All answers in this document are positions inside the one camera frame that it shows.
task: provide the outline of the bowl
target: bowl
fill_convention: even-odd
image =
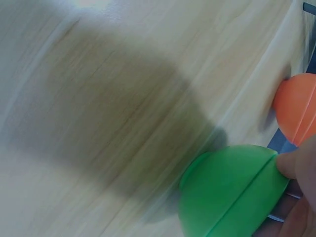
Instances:
[[[180,181],[184,235],[251,236],[289,182],[277,170],[276,155],[268,148],[241,145],[199,156]]]

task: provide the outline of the orange bowl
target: orange bowl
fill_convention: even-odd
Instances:
[[[273,101],[276,119],[296,146],[316,134],[316,75],[299,74],[279,86]]]

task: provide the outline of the wooden table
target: wooden table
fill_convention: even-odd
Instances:
[[[300,0],[2,0],[1,236],[181,237],[181,173],[267,145],[313,23]]]

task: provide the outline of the human hand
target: human hand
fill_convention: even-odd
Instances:
[[[272,215],[253,237],[316,237],[316,136],[302,146],[277,157],[276,165],[293,179]]]

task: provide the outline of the green bowl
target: green bowl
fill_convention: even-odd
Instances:
[[[179,218],[186,237],[249,237],[289,180],[268,148],[231,146],[198,157],[180,181]]]

